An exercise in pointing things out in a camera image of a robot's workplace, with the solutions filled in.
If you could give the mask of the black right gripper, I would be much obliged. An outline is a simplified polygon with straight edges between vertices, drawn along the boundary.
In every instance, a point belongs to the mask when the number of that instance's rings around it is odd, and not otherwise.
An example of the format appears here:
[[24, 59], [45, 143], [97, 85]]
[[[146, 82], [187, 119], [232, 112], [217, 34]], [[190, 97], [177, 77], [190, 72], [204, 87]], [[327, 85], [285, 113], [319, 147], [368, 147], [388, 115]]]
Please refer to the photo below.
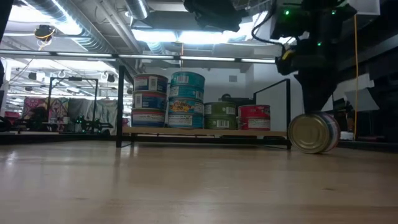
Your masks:
[[[299, 40], [275, 58], [277, 71], [281, 75], [288, 75], [292, 72], [333, 68], [337, 50], [338, 44], [333, 41]], [[305, 113], [320, 112], [337, 87], [336, 77], [327, 73], [299, 73], [294, 77], [302, 87]]]

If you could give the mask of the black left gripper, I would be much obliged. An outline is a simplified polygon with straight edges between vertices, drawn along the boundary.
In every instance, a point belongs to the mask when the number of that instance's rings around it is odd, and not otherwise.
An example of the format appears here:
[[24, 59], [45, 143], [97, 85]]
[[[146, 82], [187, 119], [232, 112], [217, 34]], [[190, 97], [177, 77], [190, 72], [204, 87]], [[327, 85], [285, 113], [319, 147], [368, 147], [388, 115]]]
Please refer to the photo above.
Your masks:
[[184, 0], [183, 5], [202, 28], [237, 32], [242, 19], [249, 15], [244, 9], [237, 10], [230, 0]]

